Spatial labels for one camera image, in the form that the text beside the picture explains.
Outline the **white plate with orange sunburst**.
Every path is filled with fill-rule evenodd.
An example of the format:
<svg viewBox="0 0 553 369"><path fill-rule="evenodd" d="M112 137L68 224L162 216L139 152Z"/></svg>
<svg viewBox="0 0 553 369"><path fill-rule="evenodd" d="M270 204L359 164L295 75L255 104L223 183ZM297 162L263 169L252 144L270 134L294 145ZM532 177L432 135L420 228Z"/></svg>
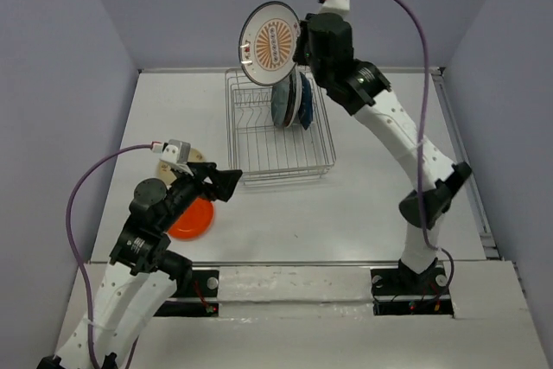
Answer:
<svg viewBox="0 0 553 369"><path fill-rule="evenodd" d="M300 34L299 18L286 3L256 7L241 29L238 58L248 79L259 86L284 80L296 65L293 55Z"/></svg>

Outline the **teal plate with white blossoms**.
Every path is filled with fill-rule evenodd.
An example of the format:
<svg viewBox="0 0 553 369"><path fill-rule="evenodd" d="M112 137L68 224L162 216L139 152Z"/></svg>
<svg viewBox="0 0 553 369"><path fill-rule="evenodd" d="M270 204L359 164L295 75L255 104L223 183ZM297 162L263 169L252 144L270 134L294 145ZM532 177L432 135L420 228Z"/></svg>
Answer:
<svg viewBox="0 0 553 369"><path fill-rule="evenodd" d="M270 110L276 127L284 127L289 108L294 101L293 87L289 79L282 80L271 88Z"/></svg>

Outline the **small beige plate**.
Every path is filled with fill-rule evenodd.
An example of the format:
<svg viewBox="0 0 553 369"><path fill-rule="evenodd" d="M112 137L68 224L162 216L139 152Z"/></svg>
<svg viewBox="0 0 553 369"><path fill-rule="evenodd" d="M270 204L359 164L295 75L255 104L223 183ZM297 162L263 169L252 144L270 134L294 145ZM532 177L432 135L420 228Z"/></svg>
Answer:
<svg viewBox="0 0 553 369"><path fill-rule="evenodd" d="M188 154L188 161L205 162L206 158L197 149L192 148ZM156 177L162 180L166 186L170 186L176 180L176 176L170 166L162 161L160 161L157 165Z"/></svg>

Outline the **dark blue leaf-shaped plate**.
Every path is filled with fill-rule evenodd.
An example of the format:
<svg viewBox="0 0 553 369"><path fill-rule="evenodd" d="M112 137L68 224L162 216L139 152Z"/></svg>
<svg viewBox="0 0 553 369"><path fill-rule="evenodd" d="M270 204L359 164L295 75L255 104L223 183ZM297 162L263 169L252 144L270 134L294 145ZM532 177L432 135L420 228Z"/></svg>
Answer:
<svg viewBox="0 0 553 369"><path fill-rule="evenodd" d="M298 118L302 128L307 130L313 121L313 94L311 85L304 73L300 73L302 82L302 101L298 110Z"/></svg>

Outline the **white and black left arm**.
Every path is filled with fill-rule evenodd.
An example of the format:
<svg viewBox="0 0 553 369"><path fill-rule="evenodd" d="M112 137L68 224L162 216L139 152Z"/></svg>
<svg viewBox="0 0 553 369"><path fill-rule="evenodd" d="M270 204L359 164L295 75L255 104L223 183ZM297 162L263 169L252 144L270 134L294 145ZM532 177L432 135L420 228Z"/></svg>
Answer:
<svg viewBox="0 0 553 369"><path fill-rule="evenodd" d="M193 263L170 251L169 228L197 200L229 201L242 176L213 162L191 162L167 186L157 178L137 184L94 299L66 343L41 368L119 368L157 310L186 293Z"/></svg>

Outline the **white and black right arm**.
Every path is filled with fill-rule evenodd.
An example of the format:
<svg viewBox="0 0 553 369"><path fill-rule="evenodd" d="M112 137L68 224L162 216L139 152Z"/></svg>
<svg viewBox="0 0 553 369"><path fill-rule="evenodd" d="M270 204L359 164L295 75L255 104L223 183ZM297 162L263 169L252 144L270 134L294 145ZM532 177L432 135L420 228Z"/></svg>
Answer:
<svg viewBox="0 0 553 369"><path fill-rule="evenodd" d="M306 15L294 61L310 68L315 83L384 145L409 178L413 188L399 204L407 231L397 281L404 291L417 293L437 263L442 216L471 176L471 167L453 162L418 134L390 81L374 64L354 57L353 30L343 17Z"/></svg>

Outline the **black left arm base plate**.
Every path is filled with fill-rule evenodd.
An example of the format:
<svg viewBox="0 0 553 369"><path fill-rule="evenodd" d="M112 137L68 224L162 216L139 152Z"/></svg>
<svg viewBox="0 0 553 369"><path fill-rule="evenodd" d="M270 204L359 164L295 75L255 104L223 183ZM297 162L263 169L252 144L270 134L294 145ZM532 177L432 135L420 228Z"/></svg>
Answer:
<svg viewBox="0 0 553 369"><path fill-rule="evenodd" d="M194 269L191 281L166 300L155 317L218 317L218 290L218 270Z"/></svg>

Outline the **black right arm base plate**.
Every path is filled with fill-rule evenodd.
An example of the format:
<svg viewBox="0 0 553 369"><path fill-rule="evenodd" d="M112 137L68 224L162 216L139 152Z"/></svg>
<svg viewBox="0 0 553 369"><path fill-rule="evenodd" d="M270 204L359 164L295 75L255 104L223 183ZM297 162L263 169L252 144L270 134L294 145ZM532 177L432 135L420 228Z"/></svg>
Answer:
<svg viewBox="0 0 553 369"><path fill-rule="evenodd" d="M454 315L448 278L442 267L433 269L421 283L408 285L398 269L371 270L372 310L376 316Z"/></svg>

